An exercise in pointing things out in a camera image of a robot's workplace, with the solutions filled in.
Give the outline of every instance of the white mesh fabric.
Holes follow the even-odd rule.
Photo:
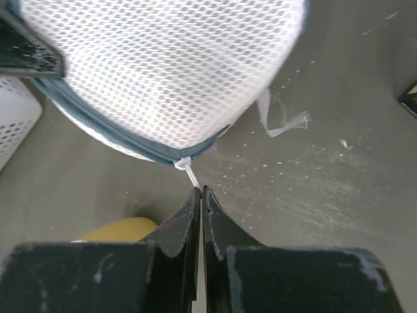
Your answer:
[[[232,123],[302,28],[303,0],[21,0],[66,82],[126,130],[177,149]]]

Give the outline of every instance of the dust speck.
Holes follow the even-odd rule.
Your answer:
[[[397,16],[398,12],[392,12],[390,15],[388,15],[385,20],[391,20],[392,18],[395,18]]]
[[[344,146],[348,150],[351,150],[353,148],[353,146],[352,145],[348,145],[347,142],[346,142],[346,140],[344,140],[344,139],[341,139],[339,142],[341,143],[342,146]]]
[[[362,33],[362,36],[366,36],[366,35],[368,35],[370,32],[372,32],[372,29],[368,29],[367,31],[364,31],[364,32]]]

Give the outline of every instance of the scratched black metal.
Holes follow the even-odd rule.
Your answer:
[[[232,312],[402,312],[365,250],[230,248],[227,260]]]
[[[197,299],[200,201],[200,190],[194,188],[173,216],[141,240],[158,245],[164,254],[155,260],[149,292],[156,300],[149,303],[147,312],[191,312],[192,301]],[[165,290],[170,284],[180,288]],[[176,301],[169,311],[160,300],[167,297]]]
[[[63,59],[0,6],[0,74],[22,77],[64,76]]]
[[[0,312],[143,312],[152,244],[29,243],[3,264]]]
[[[235,282],[229,281],[225,260],[227,247],[262,244],[225,213],[213,191],[207,186],[203,189],[202,199],[207,312],[231,312],[229,291],[230,284]]]

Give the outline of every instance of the concrete floor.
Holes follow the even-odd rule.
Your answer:
[[[417,307],[417,120],[396,97],[417,78],[415,16],[416,0],[312,1],[272,86],[290,114],[310,112],[308,128],[268,138],[252,107],[194,163],[224,209],[267,245],[375,253],[406,312]],[[280,113],[275,102],[271,127]],[[185,173],[102,145],[47,101],[0,173],[0,256],[127,216],[161,222],[190,188]]]

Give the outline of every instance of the mesh laundry bag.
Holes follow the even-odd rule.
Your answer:
[[[266,88],[302,30],[304,0],[9,0],[64,57],[35,79],[91,136],[174,165],[208,149]],[[285,125],[296,127],[306,118]]]

